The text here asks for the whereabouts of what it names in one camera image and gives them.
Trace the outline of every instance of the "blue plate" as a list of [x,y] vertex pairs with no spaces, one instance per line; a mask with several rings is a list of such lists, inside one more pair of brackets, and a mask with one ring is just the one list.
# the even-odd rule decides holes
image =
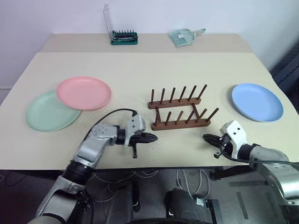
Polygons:
[[237,85],[232,93],[235,107],[255,121],[273,122],[284,114],[284,108],[273,92],[260,85]]

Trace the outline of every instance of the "table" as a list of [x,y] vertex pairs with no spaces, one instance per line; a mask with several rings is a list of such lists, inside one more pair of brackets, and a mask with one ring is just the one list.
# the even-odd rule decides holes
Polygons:
[[[220,135],[220,127],[233,119],[243,126],[249,143],[278,149],[290,161],[299,161],[298,115],[257,56],[246,49],[242,53],[207,52],[206,49],[204,52],[197,50],[200,53],[179,51],[179,54],[140,53],[136,49],[131,53],[71,51],[37,53],[2,103],[0,169],[65,169],[89,128],[106,113],[122,107],[137,110],[145,118],[146,131],[157,135],[159,140],[137,145],[137,159],[132,158],[130,148],[107,147],[97,168],[240,165],[223,156],[214,158],[217,149],[202,139],[205,133]],[[56,132],[40,133],[30,129],[25,122],[30,102],[40,94],[55,89],[61,81],[75,76],[91,76],[106,82],[113,93],[110,103],[100,110],[82,112],[72,125]],[[231,102],[231,91],[240,83],[256,83],[273,91],[284,106],[283,117],[273,123],[260,123],[241,115]],[[195,84],[198,88],[194,95],[208,84],[197,109],[202,111],[207,108],[207,115],[216,107],[220,109],[212,118],[211,125],[152,131],[150,124],[154,122],[156,113],[147,108],[151,89],[155,89],[155,99],[158,100],[162,88],[166,89],[164,98],[167,99],[172,88],[176,87],[175,98],[178,98],[184,85],[188,96]],[[185,112],[182,119],[186,119],[192,110],[189,106],[161,109],[162,119],[166,119],[168,111],[172,111],[171,120],[176,119],[181,109]],[[125,126],[130,116],[130,113],[120,112],[108,117],[105,122]]]

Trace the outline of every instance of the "pink plate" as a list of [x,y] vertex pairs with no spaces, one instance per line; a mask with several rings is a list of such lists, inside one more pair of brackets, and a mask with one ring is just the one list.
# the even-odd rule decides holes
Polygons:
[[78,110],[96,110],[110,101],[111,89],[93,77],[73,77],[64,80],[56,89],[58,99]]

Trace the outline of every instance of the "white wall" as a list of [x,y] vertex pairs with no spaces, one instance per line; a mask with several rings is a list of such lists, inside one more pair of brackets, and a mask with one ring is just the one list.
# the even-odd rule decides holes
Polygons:
[[118,29],[240,34],[268,69],[299,37],[299,0],[0,0],[0,88],[14,85],[51,33],[104,33],[104,3]]

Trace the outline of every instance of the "green plate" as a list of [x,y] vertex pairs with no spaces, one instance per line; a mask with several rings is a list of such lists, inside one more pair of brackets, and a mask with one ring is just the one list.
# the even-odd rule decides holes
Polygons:
[[52,90],[32,101],[27,109],[26,122],[39,132],[53,132],[70,125],[80,113],[61,103],[56,91]]

